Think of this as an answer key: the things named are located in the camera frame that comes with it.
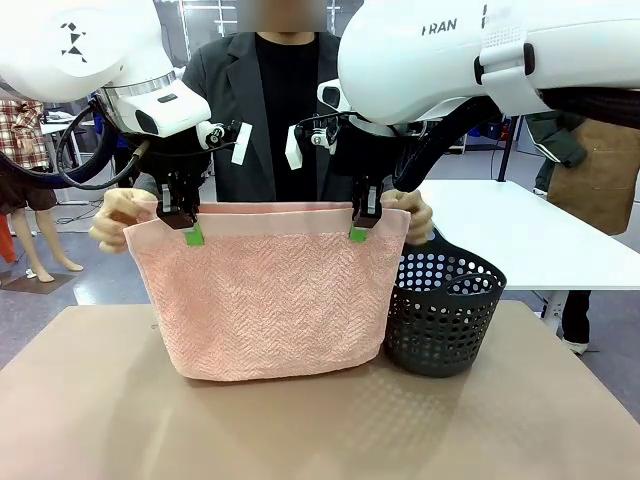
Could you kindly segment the pink towel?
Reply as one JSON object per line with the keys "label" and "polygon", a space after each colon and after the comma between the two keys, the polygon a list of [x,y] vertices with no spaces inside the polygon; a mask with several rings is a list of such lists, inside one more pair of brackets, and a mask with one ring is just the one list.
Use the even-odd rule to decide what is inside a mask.
{"label": "pink towel", "polygon": [[348,203],[209,203],[194,231],[124,235],[175,369],[216,382],[308,376],[375,358],[410,216],[352,229]]}

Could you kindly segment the orange plastic object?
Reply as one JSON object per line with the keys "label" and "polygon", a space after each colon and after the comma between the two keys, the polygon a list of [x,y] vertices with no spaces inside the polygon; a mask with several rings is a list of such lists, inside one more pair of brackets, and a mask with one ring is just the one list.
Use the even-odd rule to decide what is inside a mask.
{"label": "orange plastic object", "polygon": [[0,215],[0,256],[8,264],[16,261],[13,237],[5,215]]}

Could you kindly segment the dark grey perforated plastic basket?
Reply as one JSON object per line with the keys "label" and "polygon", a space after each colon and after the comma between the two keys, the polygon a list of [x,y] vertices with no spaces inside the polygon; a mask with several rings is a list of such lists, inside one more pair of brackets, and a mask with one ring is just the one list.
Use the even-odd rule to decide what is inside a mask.
{"label": "dark grey perforated plastic basket", "polygon": [[502,296],[505,275],[438,230],[402,252],[383,342],[389,360],[421,376],[448,378],[474,363]]}

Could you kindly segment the person in brown apron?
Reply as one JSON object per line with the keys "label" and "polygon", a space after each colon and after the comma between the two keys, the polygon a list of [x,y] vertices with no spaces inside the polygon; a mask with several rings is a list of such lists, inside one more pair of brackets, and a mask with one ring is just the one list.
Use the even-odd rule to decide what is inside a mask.
{"label": "person in brown apron", "polygon": [[609,236],[625,233],[640,175],[640,130],[558,110],[525,122],[544,157],[534,193]]}

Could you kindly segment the brown mannequin base plate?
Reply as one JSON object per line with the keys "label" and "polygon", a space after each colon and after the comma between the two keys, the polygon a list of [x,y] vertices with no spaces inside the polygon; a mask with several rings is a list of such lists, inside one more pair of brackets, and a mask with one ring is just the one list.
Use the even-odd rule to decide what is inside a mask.
{"label": "brown mannequin base plate", "polygon": [[76,279],[75,275],[57,274],[53,282],[43,283],[37,277],[28,278],[26,275],[11,281],[3,280],[0,284],[1,291],[48,295],[63,285]]}

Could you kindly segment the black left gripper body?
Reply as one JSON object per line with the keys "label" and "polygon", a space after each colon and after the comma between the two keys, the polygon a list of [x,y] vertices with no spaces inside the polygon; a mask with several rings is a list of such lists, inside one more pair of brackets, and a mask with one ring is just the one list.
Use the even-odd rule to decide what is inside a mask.
{"label": "black left gripper body", "polygon": [[178,184],[179,188],[200,188],[208,170],[208,145],[196,130],[168,137],[149,136],[148,183],[150,188]]}

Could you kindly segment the person's left hand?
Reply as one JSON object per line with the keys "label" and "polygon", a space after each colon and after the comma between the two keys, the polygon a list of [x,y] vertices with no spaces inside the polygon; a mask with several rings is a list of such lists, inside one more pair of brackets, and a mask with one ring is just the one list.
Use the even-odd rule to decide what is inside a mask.
{"label": "person's left hand", "polygon": [[382,194],[384,208],[397,209],[410,214],[409,229],[405,242],[409,245],[423,245],[433,232],[433,211],[423,200],[418,190],[402,192],[389,190]]}

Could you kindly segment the black tripod stand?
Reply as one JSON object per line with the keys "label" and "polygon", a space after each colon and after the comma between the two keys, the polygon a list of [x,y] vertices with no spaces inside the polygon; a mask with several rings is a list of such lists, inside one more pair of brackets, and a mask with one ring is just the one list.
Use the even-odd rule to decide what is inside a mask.
{"label": "black tripod stand", "polygon": [[509,158],[512,150],[514,129],[516,125],[517,125],[517,118],[511,117],[509,120],[507,134],[506,134],[504,146],[502,149],[502,157],[501,157],[500,167],[499,167],[498,176],[497,176],[498,182],[504,182],[506,180],[506,171],[507,171],[507,166],[508,166],[508,162],[509,162]]}

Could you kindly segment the large white table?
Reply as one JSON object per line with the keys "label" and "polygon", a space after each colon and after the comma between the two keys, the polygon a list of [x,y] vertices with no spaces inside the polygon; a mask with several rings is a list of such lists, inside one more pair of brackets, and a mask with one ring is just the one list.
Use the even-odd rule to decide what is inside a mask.
{"label": "large white table", "polygon": [[571,290],[640,290],[640,254],[511,182],[426,180],[422,196],[449,242],[497,266],[509,291],[534,291],[558,328]]}

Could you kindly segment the person in dark grey jacket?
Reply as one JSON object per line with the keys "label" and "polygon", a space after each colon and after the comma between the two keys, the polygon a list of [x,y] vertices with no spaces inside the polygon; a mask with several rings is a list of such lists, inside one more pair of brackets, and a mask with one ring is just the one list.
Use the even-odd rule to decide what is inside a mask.
{"label": "person in dark grey jacket", "polygon": [[337,76],[340,40],[319,32],[305,45],[283,45],[257,33],[236,33],[202,46],[184,83],[205,98],[215,122],[251,125],[244,161],[210,155],[219,202],[348,201],[352,181],[334,173],[319,148],[293,171],[284,154],[287,131],[300,120],[329,113],[317,99],[320,83]]}

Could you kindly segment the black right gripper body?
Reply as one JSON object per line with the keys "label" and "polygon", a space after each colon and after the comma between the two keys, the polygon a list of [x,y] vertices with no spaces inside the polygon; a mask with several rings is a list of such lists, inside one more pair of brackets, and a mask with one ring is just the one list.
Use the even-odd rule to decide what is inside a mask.
{"label": "black right gripper body", "polygon": [[385,179],[391,171],[389,165],[391,138],[370,134],[351,134],[348,146],[354,187],[359,190],[368,185],[383,191]]}

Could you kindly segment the white desk with clutter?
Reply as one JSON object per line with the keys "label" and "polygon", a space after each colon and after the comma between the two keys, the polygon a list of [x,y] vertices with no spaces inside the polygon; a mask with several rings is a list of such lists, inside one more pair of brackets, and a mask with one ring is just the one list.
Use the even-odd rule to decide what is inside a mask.
{"label": "white desk with clutter", "polygon": [[[71,125],[75,116],[66,112],[49,112],[40,119],[41,132],[43,134],[45,149],[49,157],[51,169],[56,172],[56,149],[62,143],[62,134]],[[92,120],[82,121],[78,124],[69,138],[64,142],[65,150],[63,151],[63,160],[69,168],[76,168],[86,163],[91,153],[83,152],[80,148],[80,136],[87,133],[89,127],[93,127]]]}

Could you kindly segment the mannequin in plaid shirt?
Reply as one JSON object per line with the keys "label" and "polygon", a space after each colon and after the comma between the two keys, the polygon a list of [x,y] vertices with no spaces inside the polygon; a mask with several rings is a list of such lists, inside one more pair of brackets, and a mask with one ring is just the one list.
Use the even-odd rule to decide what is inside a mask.
{"label": "mannequin in plaid shirt", "polygon": [[[0,153],[17,166],[36,173],[48,173],[50,162],[40,117],[44,107],[36,101],[0,100]],[[51,190],[35,189],[13,178],[0,178],[0,215],[11,219],[17,238],[30,262],[31,271],[42,283],[51,283],[51,276],[40,261],[26,216],[26,209],[35,213],[37,226],[44,236],[54,259],[67,270],[80,272],[83,267],[70,260],[61,245],[51,209],[57,197]]]}

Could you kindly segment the person's right hand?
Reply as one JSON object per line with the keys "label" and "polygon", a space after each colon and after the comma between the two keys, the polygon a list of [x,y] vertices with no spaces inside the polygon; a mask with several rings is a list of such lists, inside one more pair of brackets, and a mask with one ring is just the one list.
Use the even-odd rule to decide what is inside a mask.
{"label": "person's right hand", "polygon": [[105,192],[104,201],[92,220],[89,235],[104,253],[119,254],[127,250],[124,229],[152,217],[150,207],[156,197],[144,190],[115,188]]}

